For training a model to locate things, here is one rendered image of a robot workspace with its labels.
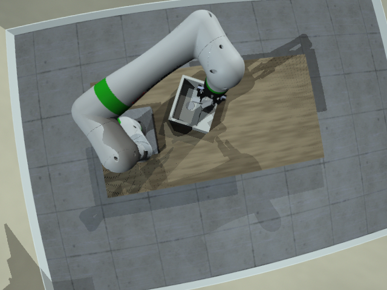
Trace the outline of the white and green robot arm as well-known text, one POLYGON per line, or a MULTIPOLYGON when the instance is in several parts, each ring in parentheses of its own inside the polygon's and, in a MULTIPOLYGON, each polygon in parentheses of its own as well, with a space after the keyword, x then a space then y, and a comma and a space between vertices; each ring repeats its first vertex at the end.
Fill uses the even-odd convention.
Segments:
POLYGON ((152 147, 144 136, 144 124, 119 116, 157 83, 193 59, 199 60, 206 73, 204 90, 211 98, 222 97, 244 75, 244 61, 216 16, 207 10, 197 10, 159 43, 73 103, 73 119, 106 169, 123 173, 138 160, 150 159, 152 147))

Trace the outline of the dark grey square basin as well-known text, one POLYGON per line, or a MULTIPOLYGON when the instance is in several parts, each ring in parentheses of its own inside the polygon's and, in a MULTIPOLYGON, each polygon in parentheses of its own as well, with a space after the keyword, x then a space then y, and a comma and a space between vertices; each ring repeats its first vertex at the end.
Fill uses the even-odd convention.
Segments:
POLYGON ((197 87, 204 81, 182 75, 180 85, 169 115, 169 122, 204 134, 209 133, 217 104, 212 111, 202 109, 201 104, 192 102, 197 97, 197 87))

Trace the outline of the black mixer tap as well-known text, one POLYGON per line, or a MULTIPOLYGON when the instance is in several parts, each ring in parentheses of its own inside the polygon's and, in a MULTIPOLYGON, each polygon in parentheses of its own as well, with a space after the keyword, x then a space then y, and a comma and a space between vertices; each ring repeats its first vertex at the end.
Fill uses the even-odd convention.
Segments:
POLYGON ((209 112, 212 111, 213 108, 214 108, 215 105, 216 105, 216 103, 215 103, 215 105, 211 106, 212 101, 213 101, 212 99, 210 99, 209 101, 208 101, 208 100, 203 100, 203 99, 202 99, 202 101, 200 102, 200 99, 199 99, 199 98, 196 98, 196 97, 193 97, 193 99, 192 99, 192 102, 201 104, 201 105, 200 105, 201 108, 202 108, 202 109, 206 108, 206 110, 209 111, 209 112))

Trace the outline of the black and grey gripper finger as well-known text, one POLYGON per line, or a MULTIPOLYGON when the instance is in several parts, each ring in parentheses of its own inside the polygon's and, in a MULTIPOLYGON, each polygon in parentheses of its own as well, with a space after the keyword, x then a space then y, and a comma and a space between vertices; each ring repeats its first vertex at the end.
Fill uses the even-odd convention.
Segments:
POLYGON ((197 92, 197 97, 200 96, 200 102, 202 101, 202 99, 204 97, 206 97, 206 94, 204 92, 200 93, 203 89, 204 89, 204 87, 202 87, 201 85, 198 85, 198 87, 197 87, 197 91, 198 91, 197 92))
POLYGON ((214 99, 213 101, 212 101, 212 103, 211 103, 211 106, 213 106, 213 105, 215 105, 215 102, 216 102, 216 104, 220 104, 221 102, 223 102, 223 101, 225 101, 225 99, 226 99, 226 95, 223 95, 221 98, 219 98, 218 100, 216 100, 216 99, 214 99))

